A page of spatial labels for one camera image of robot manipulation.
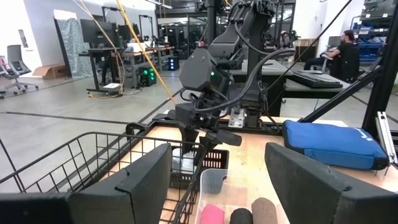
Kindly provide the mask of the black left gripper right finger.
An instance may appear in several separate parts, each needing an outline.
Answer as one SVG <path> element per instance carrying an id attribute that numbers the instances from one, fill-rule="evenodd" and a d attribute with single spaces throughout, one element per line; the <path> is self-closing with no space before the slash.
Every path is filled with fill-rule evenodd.
<path id="1" fill-rule="evenodd" d="M 390 190 L 274 142 L 264 160 L 290 224 L 398 224 L 398 194 Z"/>

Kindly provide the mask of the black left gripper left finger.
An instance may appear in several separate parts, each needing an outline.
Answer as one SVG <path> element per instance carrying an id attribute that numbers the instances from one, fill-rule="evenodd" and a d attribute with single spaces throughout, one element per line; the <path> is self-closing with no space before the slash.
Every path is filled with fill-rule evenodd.
<path id="1" fill-rule="evenodd" d="M 171 168 L 164 143 L 79 192 L 0 194 L 0 224 L 158 224 Z"/>

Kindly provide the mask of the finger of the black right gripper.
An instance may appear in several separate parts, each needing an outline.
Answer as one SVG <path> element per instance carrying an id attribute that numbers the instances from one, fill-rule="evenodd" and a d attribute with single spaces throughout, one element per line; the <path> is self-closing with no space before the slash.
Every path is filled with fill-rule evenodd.
<path id="1" fill-rule="evenodd" d="M 200 137 L 200 146 L 194 157 L 194 164 L 201 164 L 200 160 L 206 156 L 208 151 L 223 143 L 230 146 L 240 146 L 242 137 L 226 130 L 219 130 L 217 133 L 211 131 L 206 132 L 204 136 Z"/>
<path id="2" fill-rule="evenodd" d="M 198 136 L 198 131 L 185 125 L 180 125 L 179 130 L 182 136 L 182 154 L 184 155 L 192 150 Z"/>

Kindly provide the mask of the tan bandage roll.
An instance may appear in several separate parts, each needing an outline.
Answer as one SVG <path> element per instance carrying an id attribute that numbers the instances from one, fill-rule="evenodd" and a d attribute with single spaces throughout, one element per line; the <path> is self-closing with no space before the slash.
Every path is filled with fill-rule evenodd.
<path id="1" fill-rule="evenodd" d="M 275 205 L 267 198 L 259 197 L 251 205 L 253 224 L 277 224 Z"/>

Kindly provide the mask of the black bandage roll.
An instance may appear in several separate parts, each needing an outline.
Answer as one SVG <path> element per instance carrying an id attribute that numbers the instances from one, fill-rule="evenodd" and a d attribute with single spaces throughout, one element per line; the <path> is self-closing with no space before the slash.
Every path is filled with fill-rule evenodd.
<path id="1" fill-rule="evenodd" d="M 235 209 L 230 215 L 229 224 L 253 224 L 252 213 L 246 208 Z"/>

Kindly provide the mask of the pink cup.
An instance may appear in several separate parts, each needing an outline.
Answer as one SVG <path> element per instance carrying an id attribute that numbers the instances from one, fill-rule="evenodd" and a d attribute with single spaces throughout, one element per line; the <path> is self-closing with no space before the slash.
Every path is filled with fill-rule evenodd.
<path id="1" fill-rule="evenodd" d="M 224 224 L 224 210 L 208 204 L 201 213 L 199 224 Z"/>

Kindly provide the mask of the small black plastic basket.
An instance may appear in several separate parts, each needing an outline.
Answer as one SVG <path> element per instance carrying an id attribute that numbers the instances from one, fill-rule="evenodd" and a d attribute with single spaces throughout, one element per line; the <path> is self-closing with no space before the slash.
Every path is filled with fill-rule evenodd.
<path id="1" fill-rule="evenodd" d="M 172 150 L 180 148 L 180 154 L 182 152 L 180 146 L 172 146 Z M 191 152 L 196 155 L 196 148 Z M 212 149 L 207 152 L 203 161 L 201 162 L 200 170 L 195 178 L 195 185 L 200 184 L 201 173 L 207 169 L 227 169 L 229 160 L 229 151 L 221 149 Z M 169 187 L 172 189 L 187 190 L 189 184 L 192 182 L 193 174 L 183 174 L 179 172 L 173 172 L 171 169 Z"/>

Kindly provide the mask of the clear plastic bin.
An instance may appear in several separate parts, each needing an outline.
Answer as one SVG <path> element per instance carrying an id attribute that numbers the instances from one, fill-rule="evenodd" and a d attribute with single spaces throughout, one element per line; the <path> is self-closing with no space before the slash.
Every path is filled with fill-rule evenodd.
<path id="1" fill-rule="evenodd" d="M 224 210 L 224 224 L 229 224 L 235 209 L 246 208 L 259 197 L 269 199 L 276 207 L 277 224 L 289 224 L 271 180 L 265 172 L 208 169 L 201 174 L 200 199 L 195 224 L 199 224 L 202 210 L 208 204 Z"/>

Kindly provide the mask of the blue first aid pouch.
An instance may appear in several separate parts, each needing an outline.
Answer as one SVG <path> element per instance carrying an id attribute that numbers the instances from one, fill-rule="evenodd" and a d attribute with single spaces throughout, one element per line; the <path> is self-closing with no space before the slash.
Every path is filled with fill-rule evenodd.
<path id="1" fill-rule="evenodd" d="M 285 147 L 323 164 L 359 170 L 389 165 L 379 143 L 361 128 L 287 120 L 282 133 Z"/>

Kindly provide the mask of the computer with blue lights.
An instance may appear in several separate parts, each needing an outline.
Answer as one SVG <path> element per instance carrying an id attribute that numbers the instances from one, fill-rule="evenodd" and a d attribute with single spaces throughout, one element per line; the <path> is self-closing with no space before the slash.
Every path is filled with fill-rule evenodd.
<path id="1" fill-rule="evenodd" d="M 176 71 L 180 68 L 179 57 L 173 56 L 168 58 L 168 70 Z"/>

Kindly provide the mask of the computer with green lights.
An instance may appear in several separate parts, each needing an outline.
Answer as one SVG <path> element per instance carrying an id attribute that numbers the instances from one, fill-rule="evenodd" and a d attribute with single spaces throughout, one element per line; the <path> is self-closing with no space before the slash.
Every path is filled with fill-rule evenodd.
<path id="1" fill-rule="evenodd" d="M 141 67 L 139 69 L 140 82 L 142 86 L 152 86 L 156 84 L 156 74 L 152 67 Z"/>

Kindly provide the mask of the dark gray desk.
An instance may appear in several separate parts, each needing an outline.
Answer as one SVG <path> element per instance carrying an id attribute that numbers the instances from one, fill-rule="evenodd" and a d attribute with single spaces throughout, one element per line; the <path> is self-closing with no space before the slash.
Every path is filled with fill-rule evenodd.
<path id="1" fill-rule="evenodd" d="M 287 68 L 276 60 L 269 60 L 269 65 L 264 65 L 261 70 L 262 81 L 271 84 Z M 309 98 L 309 99 L 330 99 L 349 87 L 349 83 L 340 81 L 342 88 L 310 88 L 293 80 L 288 79 L 293 73 L 289 71 L 287 76 L 282 79 L 276 86 L 268 91 L 269 114 L 271 116 L 280 116 L 280 109 L 283 98 Z"/>

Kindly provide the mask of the black keyboard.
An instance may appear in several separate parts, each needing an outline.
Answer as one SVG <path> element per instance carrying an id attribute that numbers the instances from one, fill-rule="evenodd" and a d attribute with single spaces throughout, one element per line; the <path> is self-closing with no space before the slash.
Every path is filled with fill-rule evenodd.
<path id="1" fill-rule="evenodd" d="M 342 88 L 343 85 L 329 78 L 321 77 L 320 73 L 293 71 L 289 79 L 309 88 Z"/>

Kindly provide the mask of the black monitor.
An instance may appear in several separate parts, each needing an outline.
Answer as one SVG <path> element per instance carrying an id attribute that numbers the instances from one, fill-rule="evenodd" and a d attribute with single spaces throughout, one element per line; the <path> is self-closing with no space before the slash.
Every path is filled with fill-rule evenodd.
<path id="1" fill-rule="evenodd" d="M 93 48 L 98 48 L 99 44 L 104 44 L 105 47 L 112 47 L 95 21 L 81 19 L 80 24 L 84 43 L 88 43 Z M 118 27 L 116 23 L 98 21 L 98 24 L 112 41 L 113 45 L 115 47 L 120 47 Z"/>

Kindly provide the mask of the black office chair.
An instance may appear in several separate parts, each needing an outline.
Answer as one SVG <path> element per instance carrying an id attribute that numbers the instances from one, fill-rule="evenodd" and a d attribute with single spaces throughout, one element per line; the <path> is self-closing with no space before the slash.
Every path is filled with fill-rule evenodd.
<path id="1" fill-rule="evenodd" d="M 359 77 L 359 64 L 359 49 L 356 45 L 350 45 L 333 57 L 330 75 L 346 83 L 353 83 Z"/>

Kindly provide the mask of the gray patterned panel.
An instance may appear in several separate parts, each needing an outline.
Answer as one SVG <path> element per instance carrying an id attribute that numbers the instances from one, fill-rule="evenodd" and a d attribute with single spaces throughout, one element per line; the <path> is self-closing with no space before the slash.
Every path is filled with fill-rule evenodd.
<path id="1" fill-rule="evenodd" d="M 69 77 L 92 77 L 89 56 L 80 56 L 89 49 L 84 43 L 79 22 L 74 18 L 54 19 L 55 28 L 60 42 L 63 61 Z"/>

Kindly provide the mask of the person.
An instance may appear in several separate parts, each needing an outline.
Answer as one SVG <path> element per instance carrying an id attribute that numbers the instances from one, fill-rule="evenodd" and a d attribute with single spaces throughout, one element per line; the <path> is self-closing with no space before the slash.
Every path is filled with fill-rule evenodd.
<path id="1" fill-rule="evenodd" d="M 341 44 L 328 52 L 322 53 L 323 56 L 334 59 L 337 56 L 342 56 L 347 50 L 354 47 L 354 32 L 352 30 L 345 30 L 341 36 Z M 311 67 L 316 65 L 323 65 L 325 59 L 320 56 L 318 58 L 312 58 L 307 60 L 304 65 L 304 70 L 311 70 Z"/>

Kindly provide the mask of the cardboard box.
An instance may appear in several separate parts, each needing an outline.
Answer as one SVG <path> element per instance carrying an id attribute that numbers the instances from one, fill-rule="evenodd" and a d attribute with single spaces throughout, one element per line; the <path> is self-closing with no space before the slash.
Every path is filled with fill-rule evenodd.
<path id="1" fill-rule="evenodd" d="M 67 77 L 68 73 L 65 65 L 55 64 L 55 65 L 47 65 L 36 68 L 32 76 L 40 77 L 45 80 L 52 80 L 52 79 Z"/>

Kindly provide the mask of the blue storage shelf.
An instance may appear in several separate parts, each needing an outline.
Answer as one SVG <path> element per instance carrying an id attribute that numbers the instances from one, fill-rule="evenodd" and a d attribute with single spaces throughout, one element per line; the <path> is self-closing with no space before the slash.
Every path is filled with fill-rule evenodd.
<path id="1" fill-rule="evenodd" d="M 370 65 L 386 44 L 396 0 L 364 0 L 361 14 L 351 20 L 360 64 Z"/>

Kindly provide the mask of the gray office chair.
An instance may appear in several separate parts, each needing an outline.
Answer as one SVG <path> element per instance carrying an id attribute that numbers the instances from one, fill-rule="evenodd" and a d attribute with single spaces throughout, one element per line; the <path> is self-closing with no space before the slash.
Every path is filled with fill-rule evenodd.
<path id="1" fill-rule="evenodd" d="M 14 80 L 14 83 L 5 86 L 4 88 L 6 90 L 17 88 L 19 92 L 25 93 L 26 89 L 28 89 L 30 86 L 34 86 L 36 90 L 39 89 L 39 87 L 35 84 L 23 83 L 18 80 L 21 75 L 31 72 L 22 59 L 21 45 L 7 46 L 7 66 L 7 75 L 5 77 L 8 80 Z"/>

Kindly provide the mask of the silver aluminium bracket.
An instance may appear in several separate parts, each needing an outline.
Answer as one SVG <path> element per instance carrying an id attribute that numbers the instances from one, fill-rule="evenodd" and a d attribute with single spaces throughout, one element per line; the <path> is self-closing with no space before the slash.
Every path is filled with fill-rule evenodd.
<path id="1" fill-rule="evenodd" d="M 387 120 L 387 115 L 383 111 L 378 111 L 376 116 L 376 127 L 379 141 L 385 150 L 390 164 L 398 166 L 398 156 L 394 147 L 391 130 Z"/>

